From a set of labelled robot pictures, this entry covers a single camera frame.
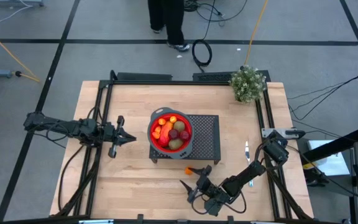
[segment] wooden tabletop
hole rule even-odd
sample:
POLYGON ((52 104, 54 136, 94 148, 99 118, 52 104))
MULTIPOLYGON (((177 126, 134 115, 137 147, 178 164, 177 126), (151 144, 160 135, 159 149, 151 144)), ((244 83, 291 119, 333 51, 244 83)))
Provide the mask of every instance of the wooden tabletop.
MULTIPOLYGON (((85 118, 94 106, 98 82, 83 82, 74 119, 85 118)), ((287 99, 282 83, 268 83, 268 92, 276 128, 292 127, 287 99)), ((117 117, 125 117, 124 129, 137 137, 136 142, 117 148, 117 157, 111 159, 108 150, 111 143, 103 145, 92 218, 136 219, 144 214, 145 219, 154 220, 227 220, 232 215, 235 220, 273 220, 267 175, 254 179, 254 186, 242 189, 247 201, 247 211, 243 214, 232 212, 223 207, 218 217, 198 215, 186 201, 185 188, 179 182, 184 180, 195 187, 197 175, 186 175, 187 166, 203 168, 213 167, 210 179, 219 184, 226 177, 237 175, 248 163, 244 155, 248 141, 251 160, 256 147, 261 143, 259 122, 255 103, 243 104, 235 101, 230 86, 191 86, 191 85, 114 85, 108 121, 115 124, 117 117), (221 161, 189 161, 159 159, 154 164, 149 159, 149 141, 147 126, 150 115, 161 107, 170 107, 186 114, 219 115, 221 161)), ((268 127, 264 111, 265 126, 268 127)), ((69 139, 62 167, 71 155, 80 147, 78 140, 69 139)), ((308 189, 300 162, 294 150, 288 149, 290 157, 283 166, 287 189, 309 215, 313 216, 308 189)), ((85 150, 81 151, 70 163, 63 179, 62 203, 66 203, 78 186, 85 150)), ((284 217, 282 197, 277 197, 280 216, 284 217)), ((50 213, 58 212, 57 192, 50 213)), ((84 194, 81 213, 84 213, 86 198, 84 194)), ((232 205, 237 210, 244 208, 241 198, 232 205)), ((195 202, 195 208, 204 211, 203 201, 195 202)))

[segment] metal grate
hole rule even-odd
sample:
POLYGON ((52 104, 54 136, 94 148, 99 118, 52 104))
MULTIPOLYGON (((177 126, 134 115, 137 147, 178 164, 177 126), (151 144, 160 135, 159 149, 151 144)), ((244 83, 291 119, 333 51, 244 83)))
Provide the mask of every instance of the metal grate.
MULTIPOLYGON (((221 160, 221 144, 219 136, 219 116, 188 115, 194 126, 193 150, 184 159, 221 160)), ((171 159, 150 146, 150 159, 171 159)))

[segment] kiwi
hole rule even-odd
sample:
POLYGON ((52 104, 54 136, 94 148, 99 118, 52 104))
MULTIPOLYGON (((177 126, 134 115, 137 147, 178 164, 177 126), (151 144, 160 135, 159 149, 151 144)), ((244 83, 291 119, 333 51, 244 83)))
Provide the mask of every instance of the kiwi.
POLYGON ((174 139, 169 141, 168 145, 171 150, 176 150, 179 149, 181 145, 183 145, 183 141, 181 139, 174 139))
POLYGON ((178 132, 180 133, 181 131, 183 131, 185 129, 185 124, 182 121, 177 121, 177 122, 175 122, 175 124, 173 124, 173 128, 175 130, 178 130, 178 132))

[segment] sneaker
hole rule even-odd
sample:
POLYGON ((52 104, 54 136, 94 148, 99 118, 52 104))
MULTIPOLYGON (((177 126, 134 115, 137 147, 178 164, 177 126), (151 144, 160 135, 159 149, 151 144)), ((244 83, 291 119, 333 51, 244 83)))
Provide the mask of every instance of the sneaker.
POLYGON ((190 49, 189 44, 183 44, 183 45, 173 45, 167 42, 167 45, 173 49, 176 49, 179 52, 186 52, 190 49))
POLYGON ((153 31, 155 34, 159 34, 159 33, 161 33, 161 31, 162 31, 162 29, 164 28, 164 26, 161 27, 161 29, 158 29, 158 30, 152 29, 152 31, 153 31))

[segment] white cable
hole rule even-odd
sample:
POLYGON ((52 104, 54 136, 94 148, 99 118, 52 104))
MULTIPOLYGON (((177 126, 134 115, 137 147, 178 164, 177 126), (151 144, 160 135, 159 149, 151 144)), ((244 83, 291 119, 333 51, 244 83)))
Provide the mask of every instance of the white cable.
POLYGON ((17 10, 16 12, 14 12, 12 15, 10 15, 10 16, 4 18, 4 19, 1 19, 0 22, 3 22, 3 21, 5 21, 5 20, 7 20, 7 19, 10 19, 12 16, 16 15, 18 12, 23 11, 24 9, 28 9, 28 8, 30 8, 30 7, 33 7, 33 6, 30 6, 30 5, 26 4, 26 3, 24 3, 23 0, 20 0, 20 2, 21 2, 23 5, 25 5, 26 7, 23 7, 23 8, 21 8, 21 9, 17 10))

